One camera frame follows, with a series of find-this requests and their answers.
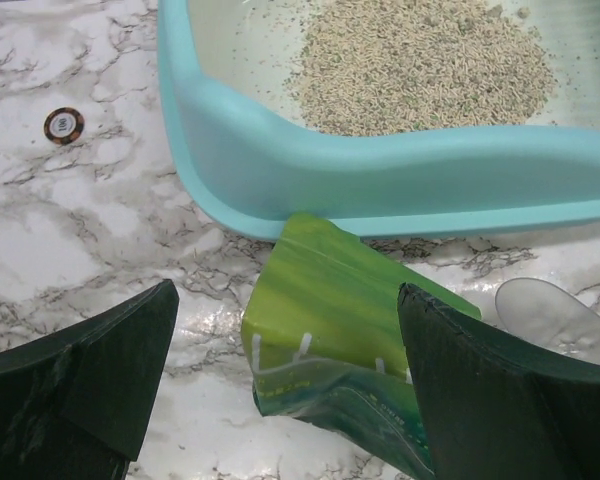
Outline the green cat litter bag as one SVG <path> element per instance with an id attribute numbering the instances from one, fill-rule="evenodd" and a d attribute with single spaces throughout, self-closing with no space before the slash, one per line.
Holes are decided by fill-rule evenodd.
<path id="1" fill-rule="evenodd" d="M 241 326 L 264 416 L 339 433 L 415 479 L 433 477 L 397 313 L 412 283 L 473 318 L 479 309 L 310 214 L 285 224 Z"/>

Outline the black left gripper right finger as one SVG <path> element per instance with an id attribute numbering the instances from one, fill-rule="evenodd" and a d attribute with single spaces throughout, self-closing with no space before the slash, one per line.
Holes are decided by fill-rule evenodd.
<path id="1" fill-rule="evenodd" d="M 404 283 L 403 344 L 438 479 L 600 479 L 600 365 Z"/>

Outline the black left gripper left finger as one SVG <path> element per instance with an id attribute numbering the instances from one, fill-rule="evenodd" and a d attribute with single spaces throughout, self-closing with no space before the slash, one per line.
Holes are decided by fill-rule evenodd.
<path id="1" fill-rule="evenodd" d="M 179 296 L 170 280 L 0 352 L 0 479 L 123 479 L 148 428 Z"/>

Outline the clear plastic litter scoop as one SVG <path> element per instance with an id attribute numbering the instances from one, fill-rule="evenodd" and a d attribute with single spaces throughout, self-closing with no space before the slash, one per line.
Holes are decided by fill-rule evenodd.
<path id="1" fill-rule="evenodd" d="M 508 280 L 496 292 L 495 308 L 512 335 L 600 365 L 600 316 L 558 286 L 534 278 Z"/>

